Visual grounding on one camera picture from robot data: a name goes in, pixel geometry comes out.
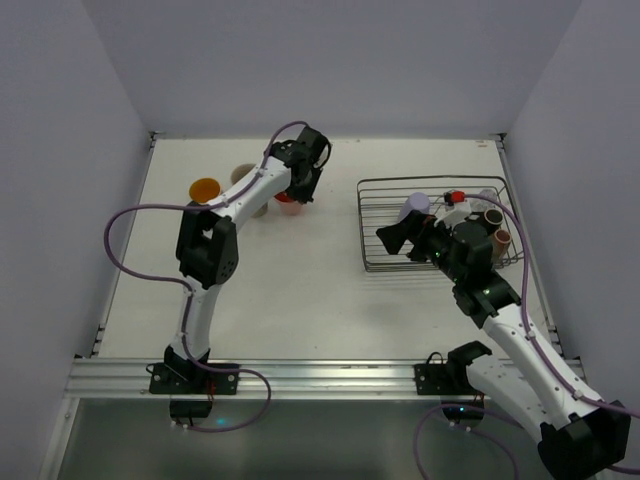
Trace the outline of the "lavender plastic cup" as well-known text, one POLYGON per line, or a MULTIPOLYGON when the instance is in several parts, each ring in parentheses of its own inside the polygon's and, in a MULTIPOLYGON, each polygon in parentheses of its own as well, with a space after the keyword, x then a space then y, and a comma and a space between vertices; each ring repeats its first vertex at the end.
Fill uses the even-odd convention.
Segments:
POLYGON ((402 205, 398 216, 397 221, 401 222, 404 220, 412 211, 418 211, 422 214, 429 214, 431 207, 431 201, 428 195, 423 192, 414 192, 411 193, 404 204, 402 205))

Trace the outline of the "pink plastic cup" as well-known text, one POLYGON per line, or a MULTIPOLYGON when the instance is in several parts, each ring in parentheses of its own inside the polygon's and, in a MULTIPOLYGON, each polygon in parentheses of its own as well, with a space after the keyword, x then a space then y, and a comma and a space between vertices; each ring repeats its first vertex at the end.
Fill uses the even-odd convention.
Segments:
POLYGON ((303 211, 303 205, 288 196, 285 192, 280 192, 274 196, 276 204, 279 206, 280 212, 285 216, 297 216, 303 211))

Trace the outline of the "beige patterned mug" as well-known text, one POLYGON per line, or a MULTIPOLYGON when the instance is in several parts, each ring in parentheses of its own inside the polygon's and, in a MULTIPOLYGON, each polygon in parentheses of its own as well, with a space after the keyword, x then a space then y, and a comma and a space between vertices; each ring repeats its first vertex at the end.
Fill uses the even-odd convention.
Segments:
MULTIPOLYGON (((243 180, 246 176, 249 176, 252 170, 255 168, 255 164, 241 164, 237 166, 230 175, 230 181, 232 185, 236 185, 243 180)), ((253 218, 260 218, 268 212, 268 204, 262 205, 253 215, 253 218)))

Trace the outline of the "tan patterned mug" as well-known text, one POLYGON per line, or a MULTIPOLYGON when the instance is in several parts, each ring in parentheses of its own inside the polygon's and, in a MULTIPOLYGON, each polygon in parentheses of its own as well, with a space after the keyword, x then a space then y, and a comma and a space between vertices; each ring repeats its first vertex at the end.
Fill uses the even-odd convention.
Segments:
POLYGON ((492 234, 491 241, 493 247, 493 256, 495 258, 501 258, 506 253, 509 245, 511 244, 512 237, 507 230, 498 229, 492 234))

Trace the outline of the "white floral mug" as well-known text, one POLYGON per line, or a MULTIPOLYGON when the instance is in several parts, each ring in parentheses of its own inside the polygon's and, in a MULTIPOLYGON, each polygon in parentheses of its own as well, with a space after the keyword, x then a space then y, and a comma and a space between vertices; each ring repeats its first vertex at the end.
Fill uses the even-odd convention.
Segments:
POLYGON ((206 177, 194 181, 188 194, 192 202, 202 205, 218 197, 221 192, 220 183, 214 178, 206 177))

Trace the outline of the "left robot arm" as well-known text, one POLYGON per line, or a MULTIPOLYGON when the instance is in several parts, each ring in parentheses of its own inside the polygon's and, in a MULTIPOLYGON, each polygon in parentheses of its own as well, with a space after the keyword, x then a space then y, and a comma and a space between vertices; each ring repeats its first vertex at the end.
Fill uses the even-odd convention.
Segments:
POLYGON ((164 364, 185 380, 197 375, 210 351, 209 331, 222 285, 239 264, 238 233, 242 226, 280 193, 299 204, 313 200, 331 143, 304 125, 293 140, 272 140, 263 159, 226 193, 183 213, 176 246, 184 277, 182 318, 165 349, 164 364))

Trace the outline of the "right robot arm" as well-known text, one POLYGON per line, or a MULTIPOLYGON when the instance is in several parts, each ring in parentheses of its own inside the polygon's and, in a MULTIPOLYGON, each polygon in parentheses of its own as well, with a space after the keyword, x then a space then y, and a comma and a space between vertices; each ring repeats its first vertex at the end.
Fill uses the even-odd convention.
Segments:
POLYGON ((459 309, 508 355, 512 369, 476 342, 451 352, 447 366, 533 438, 553 478, 588 479, 624 459, 630 412, 618 401, 605 402, 539 332, 523 296, 495 270, 493 245, 481 223, 449 226, 412 211, 376 235, 391 255, 410 243, 410 260, 429 261, 452 280, 459 309))

